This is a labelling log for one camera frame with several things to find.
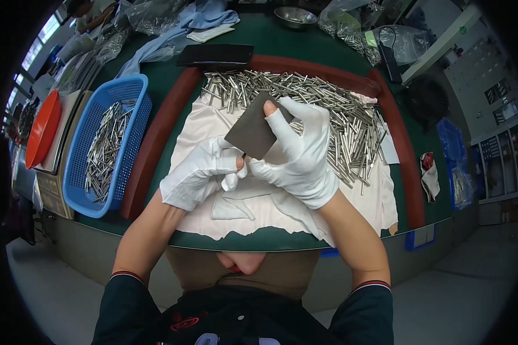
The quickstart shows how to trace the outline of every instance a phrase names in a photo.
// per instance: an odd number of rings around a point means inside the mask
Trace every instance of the person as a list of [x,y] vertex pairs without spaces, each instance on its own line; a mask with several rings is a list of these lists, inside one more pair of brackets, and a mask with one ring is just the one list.
[[[288,162],[249,160],[249,169],[288,191],[325,219],[352,290],[327,329],[301,305],[318,251],[267,253],[252,274],[234,273],[214,252],[167,246],[185,213],[221,185],[234,185],[246,168],[241,152],[223,137],[208,138],[167,175],[125,232],[106,285],[94,332],[101,344],[391,344],[393,300],[386,250],[376,232],[338,189],[328,168],[330,124],[326,109],[279,100],[303,121],[298,136],[280,110],[263,110]],[[166,256],[183,289],[164,311],[147,290],[150,273]]]
[[82,34],[101,25],[114,8],[114,0],[71,0],[67,16],[77,19],[76,30]]

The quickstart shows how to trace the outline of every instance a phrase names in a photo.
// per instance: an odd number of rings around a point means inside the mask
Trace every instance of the workbench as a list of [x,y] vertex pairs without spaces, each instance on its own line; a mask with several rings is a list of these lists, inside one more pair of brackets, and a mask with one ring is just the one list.
[[[359,76],[366,76],[372,68],[366,58],[346,46],[342,41],[333,39],[320,31],[317,27],[310,28],[305,32],[296,32],[280,27],[272,18],[264,14],[242,14],[240,18],[241,22],[234,26],[235,31],[214,38],[206,44],[250,44],[255,46],[254,54],[309,61],[352,72]],[[152,38],[139,33],[131,35],[118,57],[102,68],[90,89],[95,90],[102,83],[113,79],[125,61],[130,59],[138,48]],[[184,71],[184,68],[174,65],[175,60],[176,57],[167,62],[153,62],[140,66],[141,73],[148,77],[147,92],[153,104],[146,131],[159,111],[163,100]],[[389,83],[387,85],[394,94],[402,89],[400,85]],[[151,199],[159,186],[159,182],[169,171],[171,154],[177,136],[184,126],[186,116],[190,113],[192,102],[200,94],[199,90],[199,87],[195,88],[189,96],[168,137],[153,173],[145,204]],[[407,111],[401,107],[399,95],[396,95],[395,99],[417,160],[418,179],[420,179],[419,157],[425,152],[434,152],[441,192],[433,204],[429,204],[424,196],[424,225],[438,223],[451,216],[449,180],[439,135],[435,129],[424,133],[421,125],[415,122]],[[401,234],[414,229],[409,227],[407,221],[407,204],[405,202],[404,185],[401,182],[401,169],[398,164],[393,164],[390,168],[399,219],[397,234]],[[75,220],[83,225],[120,236],[132,223],[132,220],[122,217],[118,211],[110,211],[100,219],[76,214]],[[382,230],[382,238],[387,236],[390,236],[388,230]],[[248,236],[231,232],[226,238],[219,241],[194,233],[175,231],[170,245],[225,251],[285,251],[328,247],[324,241],[318,241],[311,234],[304,232],[290,234],[275,227],[261,228]]]

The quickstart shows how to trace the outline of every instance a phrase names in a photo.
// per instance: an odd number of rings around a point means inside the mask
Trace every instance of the black phone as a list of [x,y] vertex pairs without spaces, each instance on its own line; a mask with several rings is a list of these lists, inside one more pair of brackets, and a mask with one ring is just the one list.
[[254,52],[253,45],[243,44],[194,44],[180,53],[176,66],[198,67],[203,65],[244,66]]

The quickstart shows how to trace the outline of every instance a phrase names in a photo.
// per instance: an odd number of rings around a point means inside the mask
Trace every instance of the white glove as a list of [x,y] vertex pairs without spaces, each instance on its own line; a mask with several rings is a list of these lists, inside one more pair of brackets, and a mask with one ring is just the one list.
[[303,135],[297,135],[280,110],[267,101],[263,107],[267,114],[265,120],[288,156],[288,162],[272,165],[252,159],[250,169],[255,176],[284,188],[310,209],[316,210],[330,201],[340,183],[326,162],[330,114],[324,108],[298,103],[289,97],[281,98],[279,102],[303,121]]
[[163,202],[192,211],[221,186],[224,190],[235,189],[238,178],[247,175],[243,158],[239,157],[242,155],[243,152],[225,141],[224,136],[202,140],[159,183]]

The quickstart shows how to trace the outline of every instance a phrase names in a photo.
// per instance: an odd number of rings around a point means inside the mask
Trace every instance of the metal bowl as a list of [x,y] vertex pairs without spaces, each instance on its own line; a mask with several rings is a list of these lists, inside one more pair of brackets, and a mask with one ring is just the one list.
[[317,22],[317,16],[299,7],[283,6],[275,9],[280,22],[290,29],[304,30]]

